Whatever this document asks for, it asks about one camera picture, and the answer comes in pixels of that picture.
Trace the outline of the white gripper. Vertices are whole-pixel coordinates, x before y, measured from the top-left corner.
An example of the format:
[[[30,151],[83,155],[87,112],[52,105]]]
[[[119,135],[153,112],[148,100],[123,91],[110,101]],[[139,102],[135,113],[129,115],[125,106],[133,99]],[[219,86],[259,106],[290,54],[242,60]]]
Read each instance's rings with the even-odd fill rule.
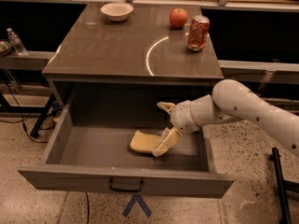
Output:
[[[225,114],[213,102],[211,95],[196,100],[184,101],[177,105],[158,102],[157,106],[170,115],[170,122],[176,128],[165,128],[152,154],[163,156],[181,138],[181,133],[194,133],[209,124],[223,124],[241,121],[242,118]]]

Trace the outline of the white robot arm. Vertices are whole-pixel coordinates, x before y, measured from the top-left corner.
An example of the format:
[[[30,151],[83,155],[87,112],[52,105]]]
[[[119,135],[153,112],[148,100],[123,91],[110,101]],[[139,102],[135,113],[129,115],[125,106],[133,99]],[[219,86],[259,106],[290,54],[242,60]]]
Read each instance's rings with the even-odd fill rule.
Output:
[[[185,133],[194,133],[208,124],[247,119],[256,124],[294,156],[299,157],[299,117],[268,104],[242,83],[225,79],[210,95],[176,105],[160,102],[173,128],[163,134],[152,154],[162,156]]]

